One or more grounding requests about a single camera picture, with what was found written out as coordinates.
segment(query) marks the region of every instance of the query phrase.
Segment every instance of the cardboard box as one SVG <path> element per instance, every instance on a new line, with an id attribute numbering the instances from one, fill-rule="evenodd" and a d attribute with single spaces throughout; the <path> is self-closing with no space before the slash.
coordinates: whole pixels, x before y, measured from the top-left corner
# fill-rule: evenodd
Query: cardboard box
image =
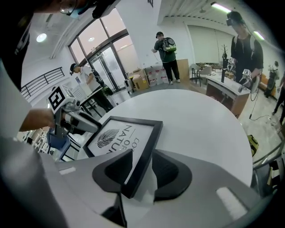
<path id="1" fill-rule="evenodd" d="M 141 76 L 146 76 L 146 72 L 144 69 L 138 69 L 138 70 L 135 70 L 134 72 L 128 74 L 128 77 L 132 78 L 136 74 L 141 75 Z"/>
<path id="2" fill-rule="evenodd" d="M 135 74 L 133 75 L 133 83 L 137 91 L 145 90 L 149 88 L 146 75 Z"/>

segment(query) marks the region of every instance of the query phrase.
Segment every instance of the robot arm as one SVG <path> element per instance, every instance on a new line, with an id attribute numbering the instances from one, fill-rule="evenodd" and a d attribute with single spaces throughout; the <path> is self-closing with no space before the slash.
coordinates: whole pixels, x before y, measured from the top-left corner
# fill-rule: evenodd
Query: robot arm
<path id="1" fill-rule="evenodd" d="M 228 60 L 228 66 L 227 66 L 227 69 L 229 72 L 233 72 L 234 69 L 235 69 L 236 65 L 235 65 L 235 61 L 232 57 L 229 58 Z"/>
<path id="2" fill-rule="evenodd" d="M 244 83 L 242 84 L 245 87 L 250 87 L 252 83 L 252 77 L 251 77 L 251 72 L 248 69 L 244 69 L 242 73 L 242 78 L 240 79 L 240 82 L 242 80 L 245 80 Z"/>
<path id="3" fill-rule="evenodd" d="M 81 110 L 80 101 L 65 85 L 60 85 L 52 92 L 49 102 L 54 116 L 55 135 L 59 138 L 64 137 L 68 132 L 73 134 L 95 133 L 102 126 L 91 115 Z"/>

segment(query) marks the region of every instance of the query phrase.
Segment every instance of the railing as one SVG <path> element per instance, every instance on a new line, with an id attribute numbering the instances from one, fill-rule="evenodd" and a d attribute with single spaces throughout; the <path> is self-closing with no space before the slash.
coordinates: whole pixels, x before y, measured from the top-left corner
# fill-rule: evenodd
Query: railing
<path id="1" fill-rule="evenodd" d="M 42 74 L 41 76 L 38 76 L 34 80 L 24 85 L 21 89 L 21 94 L 23 95 L 25 99 L 29 99 L 36 92 L 40 91 L 41 89 L 46 87 L 48 84 L 62 77 L 64 77 L 64 74 L 62 72 L 62 67 L 53 69 L 45 74 Z"/>

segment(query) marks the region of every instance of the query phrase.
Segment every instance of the doorway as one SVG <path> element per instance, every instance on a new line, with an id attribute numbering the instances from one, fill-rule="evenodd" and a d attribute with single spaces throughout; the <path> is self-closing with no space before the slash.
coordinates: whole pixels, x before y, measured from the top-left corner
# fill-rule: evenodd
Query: doorway
<path id="1" fill-rule="evenodd" d="M 126 76 L 113 52 L 112 44 L 93 55 L 90 63 L 113 92 L 125 89 Z"/>

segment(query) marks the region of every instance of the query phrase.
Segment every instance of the black pants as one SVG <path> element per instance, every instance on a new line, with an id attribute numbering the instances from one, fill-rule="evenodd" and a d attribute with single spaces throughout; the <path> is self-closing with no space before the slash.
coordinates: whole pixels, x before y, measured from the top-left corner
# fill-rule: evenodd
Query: black pants
<path id="1" fill-rule="evenodd" d="M 272 86 L 271 89 L 268 89 L 268 86 L 267 86 L 267 88 L 266 88 L 266 90 L 265 90 L 265 92 L 264 92 L 264 96 L 265 96 L 266 98 L 268 98 L 268 97 L 270 96 L 272 90 L 274 89 L 274 86 L 275 86 L 275 84 Z"/>
<path id="2" fill-rule="evenodd" d="M 102 90 L 95 93 L 92 98 L 97 102 L 97 104 L 102 107 L 106 112 L 109 112 L 113 106 L 110 101 L 105 97 Z"/>
<path id="3" fill-rule="evenodd" d="M 167 75 L 169 81 L 173 80 L 171 69 L 173 70 L 175 78 L 177 80 L 180 79 L 179 71 L 178 71 L 178 65 L 177 65 L 176 60 L 171 61 L 171 62 L 163 62 L 162 65 L 165 68 L 166 75 Z"/>
<path id="4" fill-rule="evenodd" d="M 280 106 L 280 104 L 285 100 L 285 89 L 282 87 L 281 88 L 281 92 L 280 92 L 280 96 L 279 96 L 279 99 L 277 101 L 277 105 L 274 109 L 274 112 L 276 113 L 277 112 L 277 109 L 278 107 Z M 285 117 L 285 107 L 283 107 L 283 111 L 282 111 L 282 114 L 281 114 L 281 118 L 280 118 L 280 123 L 282 124 L 283 120 L 284 120 L 284 117 Z"/>

